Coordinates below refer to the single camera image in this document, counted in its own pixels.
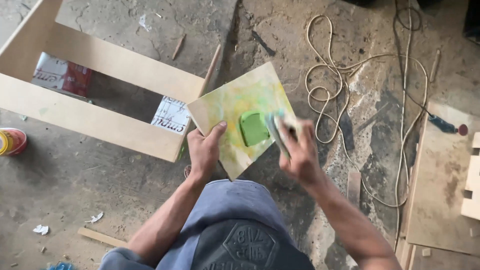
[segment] sanding disc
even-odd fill
[[[459,127],[458,127],[458,133],[462,136],[465,136],[468,134],[468,127],[467,125],[465,124],[461,124]]]

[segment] concrete floor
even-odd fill
[[[35,1],[24,1],[33,6]],[[317,113],[307,105],[304,77],[316,64],[305,32],[310,19],[325,14],[332,19],[334,37],[332,58],[349,65],[368,56],[395,53],[392,33],[394,7],[389,0],[377,0],[370,9],[339,0],[243,0],[235,9],[233,0],[216,1],[65,1],[57,21],[105,38],[115,44],[205,76],[218,43],[225,45],[217,86],[248,70],[272,61],[292,107],[299,117],[315,120]],[[422,16],[423,27],[413,35],[411,56],[430,73],[436,50],[442,51],[436,80],[429,87],[429,98],[480,116],[478,70],[480,47],[463,39],[461,31],[467,0],[444,0],[438,9]],[[20,1],[0,0],[0,44],[19,24],[27,9]],[[155,12],[166,17],[159,20]],[[148,14],[153,30],[146,32],[138,19]],[[253,40],[255,30],[276,51],[269,57]],[[405,51],[408,32],[397,30]],[[327,56],[329,28],[325,21],[315,23],[312,43]],[[184,50],[177,60],[169,56],[177,38],[187,33]],[[410,92],[421,100],[423,73],[410,66]],[[311,86],[334,82],[325,71],[311,75]],[[349,151],[362,172],[367,187],[386,202],[394,203],[394,185],[400,148],[401,76],[398,62],[384,58],[366,64],[348,81],[351,90],[348,115],[355,149]],[[161,96],[94,74],[89,89],[97,105],[149,122]],[[406,123],[419,108],[407,101]],[[327,111],[336,114],[330,104]],[[172,164],[105,143],[34,119],[0,110],[0,126],[13,126],[29,134],[30,145],[18,157],[0,160],[0,268],[19,263],[22,269],[44,267],[69,256],[80,269],[95,269],[110,246],[80,237],[76,231],[92,215],[105,216],[87,227],[128,240],[141,224],[183,181],[187,156]],[[332,133],[332,123],[321,122],[320,136]],[[407,143],[412,164],[418,128]],[[327,174],[345,192],[348,171],[354,167],[346,159],[338,139],[319,144],[319,158]],[[264,184],[284,214],[300,250],[307,253],[317,269],[351,269],[346,255],[321,209],[306,192],[289,180],[277,165],[278,149],[271,147],[245,173],[248,179]],[[404,190],[402,181],[401,194]],[[370,198],[364,190],[360,208],[393,244],[396,211]],[[50,226],[46,236],[31,230],[38,224]],[[45,246],[47,251],[40,253]]]

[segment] wooden frame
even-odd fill
[[[0,49],[0,108],[176,161],[186,132],[179,135],[30,83],[46,52],[185,103],[202,94],[205,80],[198,76],[56,23],[61,3],[39,0]]]

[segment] electrical cable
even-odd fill
[[[315,49],[315,47],[313,46],[313,44],[311,43],[310,41],[310,29],[311,29],[311,26],[312,26],[312,23],[317,19],[317,18],[325,18],[327,19],[327,21],[329,22],[329,25],[330,25],[330,38],[329,38],[329,44],[328,44],[328,58],[329,58],[329,63],[327,63],[325,61],[325,59],[318,53],[318,51]],[[323,61],[323,63],[320,63],[320,64],[317,64],[315,66],[313,66],[312,68],[310,68],[307,72],[307,74],[305,75],[305,87],[307,89],[307,92],[308,92],[308,97],[307,97],[307,101],[308,101],[308,104],[310,106],[310,108],[319,113],[319,116],[318,116],[318,119],[317,119],[317,123],[316,123],[316,126],[315,126],[315,136],[317,138],[317,140],[323,144],[327,144],[327,143],[330,143],[331,141],[333,141],[333,139],[335,138],[336,136],[336,133],[337,131],[340,131],[340,134],[342,135],[342,142],[343,142],[343,149],[344,149],[344,152],[345,152],[345,155],[346,157],[348,158],[348,160],[353,164],[353,166],[355,167],[355,169],[360,172],[358,166],[352,161],[352,159],[350,158],[350,156],[348,155],[347,153],[347,149],[345,147],[345,138],[343,136],[343,131],[342,129],[340,128],[339,126],[339,120],[343,114],[343,112],[345,111],[346,107],[348,106],[348,102],[349,102],[349,92],[350,92],[350,89],[349,89],[349,86],[348,86],[348,83],[347,83],[347,79],[343,78],[342,74],[349,74],[349,76],[352,76],[358,69],[360,69],[360,67],[365,64],[366,62],[368,61],[371,61],[372,59],[376,59],[376,58],[381,58],[381,57],[398,57],[398,58],[406,58],[406,59],[409,59],[409,60],[412,60],[412,61],[415,61],[416,63],[418,63],[420,65],[420,67],[422,68],[423,70],[423,73],[425,74],[425,90],[424,90],[424,94],[423,94],[423,105],[420,105],[418,103],[415,103],[417,105],[419,105],[422,110],[420,110],[420,112],[417,114],[417,116],[415,117],[415,119],[413,120],[413,122],[410,124],[410,126],[408,127],[407,131],[405,132],[405,134],[403,134],[403,131],[404,131],[404,117],[405,117],[405,95],[409,96],[410,95],[408,94],[407,91],[404,90],[403,92],[403,104],[402,104],[402,121],[401,121],[401,128],[400,128],[400,132],[401,132],[401,135],[400,137],[402,138],[401,140],[401,147],[400,147],[400,161],[399,161],[399,165],[398,165],[398,171],[397,171],[397,176],[396,176],[396,184],[395,184],[395,194],[396,194],[396,202],[395,204],[388,204],[388,203],[385,203],[384,201],[382,201],[381,199],[379,199],[378,197],[374,196],[370,191],[369,189],[367,188],[366,184],[365,184],[365,180],[363,178],[361,178],[361,183],[362,183],[362,186],[363,188],[365,189],[365,192],[370,196],[372,197],[373,199],[377,200],[378,202],[380,202],[381,204],[385,205],[385,206],[388,206],[388,207],[394,207],[397,209],[397,222],[396,222],[396,240],[395,240],[395,246],[394,246],[394,249],[396,249],[396,243],[397,243],[397,240],[398,240],[398,232],[399,232],[399,207],[402,206],[407,198],[408,198],[408,193],[409,193],[409,189],[408,189],[408,184],[409,184],[409,175],[408,175],[408,167],[407,167],[407,161],[406,161],[406,155],[404,153],[404,146],[405,146],[405,142],[406,142],[406,139],[408,138],[408,135],[410,134],[410,132],[412,131],[415,123],[418,121],[418,119],[420,118],[421,114],[423,113],[423,111],[425,110],[425,103],[427,101],[427,92],[428,92],[428,75],[427,75],[427,72],[425,71],[425,68],[423,67],[423,65],[415,58],[412,58],[410,56],[407,56],[407,55],[400,55],[400,53],[397,53],[397,54],[393,54],[393,53],[385,53],[385,54],[377,54],[377,55],[373,55],[371,56],[370,58],[366,59],[366,60],[362,60],[356,64],[353,64],[351,66],[347,66],[347,67],[338,67],[335,65],[335,63],[333,62],[332,60],[332,55],[331,55],[331,47],[332,47],[332,36],[333,36],[333,24],[332,24],[332,21],[330,20],[329,17],[325,16],[325,15],[316,15],[314,16],[309,24],[308,24],[308,27],[307,27],[307,40],[308,40],[308,43],[310,45],[310,47],[312,48],[312,50],[315,52],[315,54]],[[337,89],[335,90],[335,94],[333,96],[330,95],[330,91],[324,87],[324,86],[315,86],[314,88],[312,89],[309,89],[308,88],[308,77],[310,75],[310,73],[312,72],[313,69],[315,68],[318,68],[318,67],[327,67],[328,69],[330,69],[331,71],[333,71],[339,78],[340,82],[339,82],[339,86],[337,87]],[[317,91],[317,90],[325,90],[327,92],[327,98],[324,99],[324,98],[316,98],[315,96],[313,96],[313,94]],[[338,94],[343,90],[345,89],[346,91],[346,101],[345,101],[345,105],[344,107],[342,108],[342,110],[340,111],[340,113],[338,114],[338,117],[337,119],[333,118],[332,116],[328,115],[327,113],[324,112],[325,110],[325,107],[327,106],[328,104],[328,101],[330,100],[333,100],[334,98],[336,98],[338,96]],[[325,104],[323,105],[322,107],[322,110],[321,111],[318,111],[316,110],[312,104],[311,104],[311,98],[312,99],[315,99],[316,101],[324,101]],[[327,141],[322,141],[319,136],[318,136],[318,126],[319,126],[319,123],[320,123],[320,119],[322,116],[326,116],[328,118],[330,118],[332,121],[334,121],[335,123],[335,130],[333,132],[333,135],[332,137],[327,140]],[[405,194],[405,198],[402,200],[401,203],[398,202],[398,197],[397,197],[397,194],[398,194],[398,182],[399,182],[399,179],[400,179],[400,173],[401,173],[401,170],[402,170],[402,165],[404,166],[405,170],[406,170],[406,175],[407,175],[407,192]]]

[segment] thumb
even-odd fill
[[[223,133],[225,133],[226,130],[227,130],[227,122],[221,121],[220,123],[218,123],[216,126],[212,128],[212,131],[207,136],[206,140],[209,140],[209,141],[212,140],[212,141],[218,142],[218,140],[223,135]]]

